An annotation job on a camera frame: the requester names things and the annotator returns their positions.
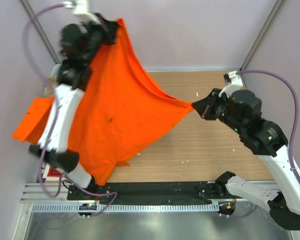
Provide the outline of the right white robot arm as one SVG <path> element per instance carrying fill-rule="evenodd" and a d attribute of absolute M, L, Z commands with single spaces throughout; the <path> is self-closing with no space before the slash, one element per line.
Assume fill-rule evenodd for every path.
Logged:
<path fill-rule="evenodd" d="M 216 194 L 246 199 L 269 212 L 280 227 L 300 231 L 300 183 L 290 165 L 288 139 L 279 125 L 262 117 L 262 101 L 250 90 L 236 90 L 227 96 L 214 88 L 191 106 L 202 119 L 219 120 L 237 133 L 240 142 L 264 163 L 279 186 L 279 190 L 266 189 L 226 171 L 215 181 Z"/>

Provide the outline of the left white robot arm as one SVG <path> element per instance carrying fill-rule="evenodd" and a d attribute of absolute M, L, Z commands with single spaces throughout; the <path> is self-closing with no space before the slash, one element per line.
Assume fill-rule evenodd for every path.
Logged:
<path fill-rule="evenodd" d="M 102 45 L 115 43 L 118 24 L 93 13 L 93 19 L 78 24 L 68 24 L 61 30 L 62 63 L 56 67 L 53 103 L 44 131 L 29 151 L 64 174 L 79 186 L 83 199 L 91 200 L 96 194 L 94 177 L 80 164 L 80 154 L 68 149 L 68 140 L 78 106 L 86 93 L 93 73 L 90 63 Z"/>

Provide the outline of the orange t shirt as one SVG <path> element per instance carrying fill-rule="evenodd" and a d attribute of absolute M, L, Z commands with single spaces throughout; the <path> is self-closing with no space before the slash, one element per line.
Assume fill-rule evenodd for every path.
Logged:
<path fill-rule="evenodd" d="M 117 20 L 115 44 L 93 58 L 85 91 L 57 88 L 61 111 L 74 105 L 63 134 L 65 143 L 50 149 L 78 153 L 65 173 L 82 188 L 103 186 L 115 167 L 136 156 L 193 110 L 191 103 L 166 94 L 136 57 L 126 24 Z"/>

